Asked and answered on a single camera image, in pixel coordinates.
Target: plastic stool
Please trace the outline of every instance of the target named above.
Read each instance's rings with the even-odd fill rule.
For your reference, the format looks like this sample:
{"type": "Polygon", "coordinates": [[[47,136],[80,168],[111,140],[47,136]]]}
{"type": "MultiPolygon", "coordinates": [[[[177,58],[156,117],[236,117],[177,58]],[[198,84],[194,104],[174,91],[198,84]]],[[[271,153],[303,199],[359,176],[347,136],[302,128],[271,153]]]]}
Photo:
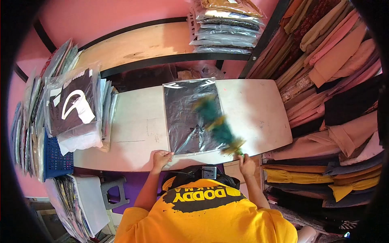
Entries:
{"type": "Polygon", "coordinates": [[[104,200],[104,205],[107,210],[117,208],[119,206],[122,206],[124,204],[130,203],[129,199],[126,199],[124,197],[124,187],[123,187],[123,182],[126,182],[125,177],[121,177],[115,181],[112,182],[103,182],[101,183],[101,193],[103,194],[103,200],[104,200]],[[111,189],[112,187],[117,186],[119,188],[119,194],[120,194],[120,201],[118,203],[109,203],[108,202],[108,190],[111,189]]]}

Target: plastic bag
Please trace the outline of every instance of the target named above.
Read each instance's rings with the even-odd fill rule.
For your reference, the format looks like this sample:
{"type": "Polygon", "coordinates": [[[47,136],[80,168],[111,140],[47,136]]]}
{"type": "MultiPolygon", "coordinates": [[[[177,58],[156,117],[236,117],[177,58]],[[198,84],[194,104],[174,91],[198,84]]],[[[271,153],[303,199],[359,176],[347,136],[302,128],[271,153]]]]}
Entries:
{"type": "Polygon", "coordinates": [[[228,40],[192,40],[189,45],[233,45],[239,47],[255,47],[252,43],[228,40]]]}
{"type": "Polygon", "coordinates": [[[50,138],[58,135],[69,138],[101,128],[102,111],[96,89],[99,72],[100,65],[94,63],[48,78],[44,113],[50,138]]]}
{"type": "Polygon", "coordinates": [[[243,35],[230,35],[230,34],[198,34],[198,40],[223,40],[231,42],[247,42],[253,45],[258,43],[258,40],[253,37],[243,35]]]}
{"type": "Polygon", "coordinates": [[[200,46],[194,49],[196,53],[207,53],[207,52],[224,52],[224,53],[235,53],[235,54],[251,54],[251,50],[239,49],[233,47],[206,47],[200,46]]]}
{"type": "Polygon", "coordinates": [[[229,25],[229,24],[204,24],[200,23],[201,29],[212,29],[212,30],[228,30],[228,31],[241,31],[241,32],[249,32],[249,33],[258,33],[262,34],[262,30],[253,30],[250,28],[245,28],[241,26],[229,25]]]}
{"type": "Polygon", "coordinates": [[[257,18],[266,18],[264,12],[250,0],[201,0],[201,5],[206,9],[217,9],[257,18]]]}
{"type": "Polygon", "coordinates": [[[163,85],[170,150],[175,155],[212,151],[224,147],[205,130],[204,120],[193,105],[200,97],[215,96],[220,102],[214,78],[178,81],[163,85]]]}
{"type": "Polygon", "coordinates": [[[259,39],[259,37],[261,37],[261,35],[259,33],[254,33],[254,32],[243,32],[243,31],[237,31],[237,30],[212,30],[212,29],[199,29],[198,31],[196,31],[194,33],[194,38],[197,36],[197,35],[203,35],[203,34],[231,34],[231,35],[243,35],[243,36],[248,36],[248,37],[252,37],[252,38],[255,38],[255,39],[259,39]]]}
{"type": "Polygon", "coordinates": [[[235,26],[240,26],[240,27],[245,27],[249,28],[252,30],[259,30],[259,26],[256,24],[250,24],[238,20],[233,20],[233,19],[202,19],[202,20],[197,20],[197,23],[203,23],[203,24],[229,24],[229,25],[235,25],[235,26]]]}

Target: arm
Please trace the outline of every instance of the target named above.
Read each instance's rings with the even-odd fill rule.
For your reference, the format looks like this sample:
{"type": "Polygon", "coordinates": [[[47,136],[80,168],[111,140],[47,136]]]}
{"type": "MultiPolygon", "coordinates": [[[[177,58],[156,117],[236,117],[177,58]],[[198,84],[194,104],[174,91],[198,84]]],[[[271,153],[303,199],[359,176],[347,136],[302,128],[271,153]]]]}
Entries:
{"type": "Polygon", "coordinates": [[[143,208],[150,211],[157,201],[158,179],[162,168],[172,161],[173,152],[160,150],[155,152],[153,156],[153,168],[142,189],[135,200],[134,207],[143,208]]]}
{"type": "Polygon", "coordinates": [[[241,155],[238,155],[239,169],[246,181],[250,201],[257,205],[258,208],[270,209],[269,202],[263,195],[261,188],[259,187],[257,180],[254,177],[255,162],[249,157],[248,154],[245,154],[244,156],[245,157],[243,159],[241,155]]]}

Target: green feather duster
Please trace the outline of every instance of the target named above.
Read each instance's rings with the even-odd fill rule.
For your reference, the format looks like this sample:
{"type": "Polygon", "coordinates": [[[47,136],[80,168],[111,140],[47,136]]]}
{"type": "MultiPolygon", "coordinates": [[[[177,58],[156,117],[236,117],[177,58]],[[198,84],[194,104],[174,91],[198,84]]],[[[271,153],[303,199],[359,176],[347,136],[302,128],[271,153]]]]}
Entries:
{"type": "Polygon", "coordinates": [[[225,143],[227,147],[222,150],[224,154],[240,154],[243,155],[240,147],[244,144],[244,140],[236,138],[225,121],[220,110],[217,108],[214,95],[208,95],[200,98],[194,106],[194,110],[204,119],[206,130],[211,132],[211,136],[219,143],[225,143]]]}

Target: white table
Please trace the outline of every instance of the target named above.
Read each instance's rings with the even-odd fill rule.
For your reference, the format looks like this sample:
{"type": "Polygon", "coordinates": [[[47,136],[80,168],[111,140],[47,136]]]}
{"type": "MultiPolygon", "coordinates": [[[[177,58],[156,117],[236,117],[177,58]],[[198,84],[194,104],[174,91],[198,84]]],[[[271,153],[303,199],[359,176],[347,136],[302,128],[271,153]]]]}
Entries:
{"type": "MultiPolygon", "coordinates": [[[[229,79],[218,80],[216,85],[233,134],[246,140],[242,146],[244,153],[253,156],[292,142],[284,104],[273,80],[229,79]]],[[[110,151],[76,150],[74,166],[105,171],[150,171],[153,152],[169,148],[167,134],[162,86],[120,93],[110,151]]],[[[219,151],[179,155],[164,169],[232,160],[232,156],[221,155],[219,151]]]]}

